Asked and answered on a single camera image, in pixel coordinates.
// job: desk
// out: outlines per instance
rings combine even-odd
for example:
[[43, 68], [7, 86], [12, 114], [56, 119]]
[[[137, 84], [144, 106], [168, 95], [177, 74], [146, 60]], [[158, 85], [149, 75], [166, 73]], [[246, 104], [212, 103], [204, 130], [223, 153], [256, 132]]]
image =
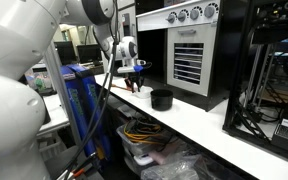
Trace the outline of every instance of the desk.
[[[95, 78], [97, 83], [102, 85], [104, 75], [97, 75]], [[125, 87], [122, 78], [114, 77], [113, 83]], [[205, 112], [174, 99], [170, 110], [159, 112], [151, 108], [150, 98], [139, 99], [129, 91], [113, 87], [111, 93], [258, 179], [288, 179], [288, 161], [255, 145], [234, 138], [222, 130], [227, 100], [213, 110]]]
[[51, 122], [44, 124], [40, 128], [37, 137], [70, 125], [63, 108], [60, 106], [61, 101], [58, 94], [46, 96], [44, 97], [44, 101], [47, 111], [50, 114]]

